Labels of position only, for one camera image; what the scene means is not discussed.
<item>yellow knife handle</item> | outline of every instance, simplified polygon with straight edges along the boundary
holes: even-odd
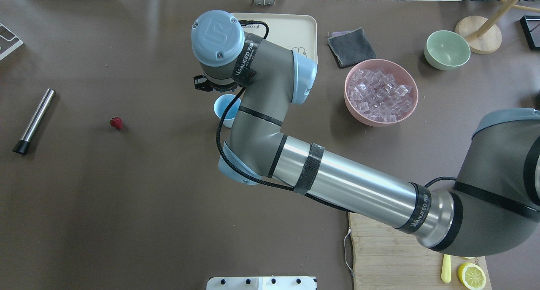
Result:
[[[452,265],[450,262],[450,256],[444,254],[442,258],[442,269],[440,271],[440,279],[443,282],[450,282],[452,280]]]

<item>pink bowl of ice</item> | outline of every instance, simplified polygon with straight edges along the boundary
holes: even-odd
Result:
[[[345,79],[345,105],[355,119],[384,127],[409,117],[418,104],[413,77],[392,61],[370,59],[355,65]]]

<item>dark gray towel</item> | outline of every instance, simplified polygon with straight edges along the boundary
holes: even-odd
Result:
[[[332,33],[326,41],[339,67],[348,67],[376,58],[375,51],[362,28]]]

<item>pink bowl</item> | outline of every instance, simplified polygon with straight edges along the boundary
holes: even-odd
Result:
[[[353,76],[353,73],[355,71],[359,69],[376,70],[379,67],[381,67],[386,74],[393,74],[398,84],[405,84],[412,87],[410,95],[413,98],[413,109],[411,109],[409,113],[394,122],[378,122],[375,120],[371,120],[368,117],[365,117],[353,107],[351,101],[347,97],[347,85],[349,84],[349,80]],[[418,104],[418,87],[416,86],[416,82],[414,82],[413,77],[403,67],[397,65],[396,63],[393,63],[392,61],[384,59],[370,59],[358,63],[349,71],[349,74],[347,74],[347,78],[345,79],[343,96],[345,96],[345,105],[347,106],[347,109],[349,110],[351,115],[353,115],[353,117],[355,117],[355,119],[357,119],[359,122],[373,127],[385,127],[403,121],[413,113],[413,111],[416,109],[416,105]]]

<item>light blue joint cap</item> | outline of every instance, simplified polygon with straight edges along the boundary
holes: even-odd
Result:
[[[294,59],[294,91],[292,104],[301,105],[307,99],[317,75],[315,61],[293,52]]]
[[[247,165],[245,165],[227,146],[227,142],[223,144],[223,152],[225,153],[225,156],[235,167],[243,171],[244,173],[248,174],[249,176],[257,179],[262,179],[261,175],[257,175],[252,169],[250,169]],[[235,180],[237,182],[240,182],[242,184],[248,184],[250,186],[254,186],[257,184],[254,181],[251,181],[247,178],[244,178],[242,175],[238,174],[235,170],[231,169],[229,165],[223,160],[222,157],[219,158],[218,162],[218,169],[228,178]]]
[[[499,125],[501,123],[511,122],[511,121],[520,121],[520,120],[538,120],[540,121],[540,111],[537,111],[533,108],[508,108],[501,109],[499,111],[492,111],[480,120],[478,128],[472,135],[488,128],[490,126]]]
[[[244,42],[240,23],[227,11],[207,11],[191,26],[191,46],[204,65],[220,67],[240,55]]]

